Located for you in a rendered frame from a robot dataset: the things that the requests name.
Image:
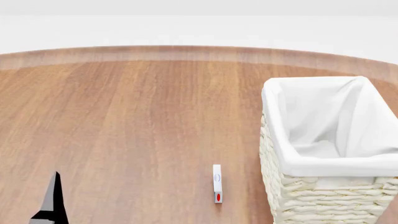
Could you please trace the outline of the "small white box red oval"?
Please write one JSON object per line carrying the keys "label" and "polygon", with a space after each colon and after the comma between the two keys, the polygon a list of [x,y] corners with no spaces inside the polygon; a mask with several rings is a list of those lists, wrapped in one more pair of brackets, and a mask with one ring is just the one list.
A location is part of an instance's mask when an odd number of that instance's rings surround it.
{"label": "small white box red oval", "polygon": [[223,188],[220,164],[213,164],[213,192],[214,202],[223,203]]}

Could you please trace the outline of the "white cloth basket liner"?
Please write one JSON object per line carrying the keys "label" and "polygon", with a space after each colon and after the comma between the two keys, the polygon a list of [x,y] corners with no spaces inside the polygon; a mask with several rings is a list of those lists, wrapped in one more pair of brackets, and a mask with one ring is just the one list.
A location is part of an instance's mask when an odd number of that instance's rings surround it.
{"label": "white cloth basket liner", "polygon": [[398,177],[398,117],[367,78],[271,78],[262,104],[283,174]]}

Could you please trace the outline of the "cream woven wicker basket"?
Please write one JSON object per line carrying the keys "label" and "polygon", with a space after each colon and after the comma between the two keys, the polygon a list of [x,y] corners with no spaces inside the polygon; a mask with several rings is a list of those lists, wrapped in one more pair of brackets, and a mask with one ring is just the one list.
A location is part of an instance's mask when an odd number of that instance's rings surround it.
{"label": "cream woven wicker basket", "polygon": [[398,177],[346,184],[285,175],[265,116],[261,117],[259,157],[273,224],[375,224],[398,194]]}

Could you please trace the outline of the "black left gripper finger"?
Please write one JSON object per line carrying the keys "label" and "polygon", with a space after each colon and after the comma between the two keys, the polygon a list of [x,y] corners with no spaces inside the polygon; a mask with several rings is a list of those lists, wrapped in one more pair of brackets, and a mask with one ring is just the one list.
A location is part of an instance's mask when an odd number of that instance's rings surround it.
{"label": "black left gripper finger", "polygon": [[40,211],[65,212],[61,176],[55,172],[50,179]]}

